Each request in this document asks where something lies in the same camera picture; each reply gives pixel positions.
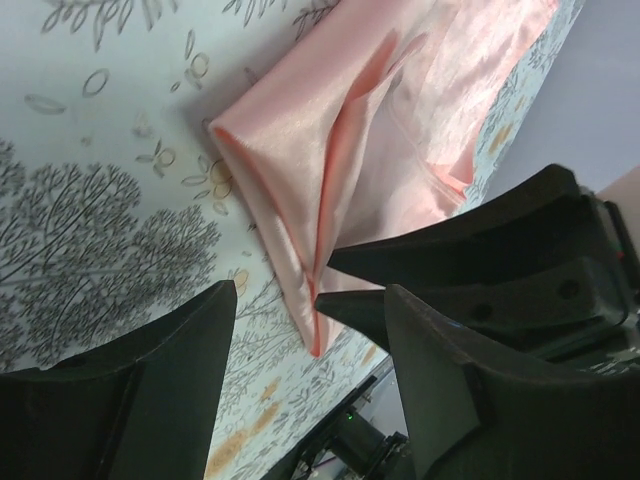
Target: pink satin fabric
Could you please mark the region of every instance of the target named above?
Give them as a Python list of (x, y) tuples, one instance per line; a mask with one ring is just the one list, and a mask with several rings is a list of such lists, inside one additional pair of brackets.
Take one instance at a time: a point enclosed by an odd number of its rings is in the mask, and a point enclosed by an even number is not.
[(302, 337), (322, 355), (341, 326), (323, 291), (336, 247), (449, 217), (473, 180), (484, 118), (557, 0), (342, 0), (211, 124)]

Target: white wall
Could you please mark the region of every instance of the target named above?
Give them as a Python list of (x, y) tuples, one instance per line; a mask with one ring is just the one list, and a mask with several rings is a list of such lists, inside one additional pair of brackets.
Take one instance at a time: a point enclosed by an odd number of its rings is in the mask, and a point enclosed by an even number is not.
[(595, 191), (640, 164), (640, 0), (587, 0), (487, 199), (549, 163)]

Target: gray tree illustration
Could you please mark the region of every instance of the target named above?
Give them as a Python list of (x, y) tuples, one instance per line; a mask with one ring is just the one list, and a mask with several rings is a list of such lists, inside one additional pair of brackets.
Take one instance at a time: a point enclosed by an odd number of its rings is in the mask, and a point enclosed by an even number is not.
[(51, 365), (71, 347), (105, 343), (209, 281), (220, 234), (199, 206), (140, 223), (131, 213), (139, 185), (119, 167), (46, 165), (25, 180), (21, 165), (6, 163), (0, 172), (14, 180), (0, 184), (12, 194), (0, 207), (0, 368), (16, 354)]

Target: satin fold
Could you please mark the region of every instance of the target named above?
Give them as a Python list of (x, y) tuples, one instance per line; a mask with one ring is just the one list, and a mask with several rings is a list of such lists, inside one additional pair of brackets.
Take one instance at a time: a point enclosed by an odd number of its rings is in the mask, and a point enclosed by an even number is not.
[(498, 91), (555, 0), (342, 0), (210, 126), (307, 348), (341, 326), (323, 291), (368, 288), (336, 247), (451, 216)]

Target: tree pattern wallpaper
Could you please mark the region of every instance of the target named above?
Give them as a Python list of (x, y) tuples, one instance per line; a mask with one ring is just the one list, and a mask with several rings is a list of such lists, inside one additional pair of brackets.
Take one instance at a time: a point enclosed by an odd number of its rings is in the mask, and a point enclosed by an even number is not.
[[(584, 0), (483, 127), (481, 202)], [(0, 373), (48, 368), (221, 279), (238, 314), (206, 478), (260, 478), (385, 358), (311, 357), (207, 125), (339, 0), (33, 0), (0, 17)]]

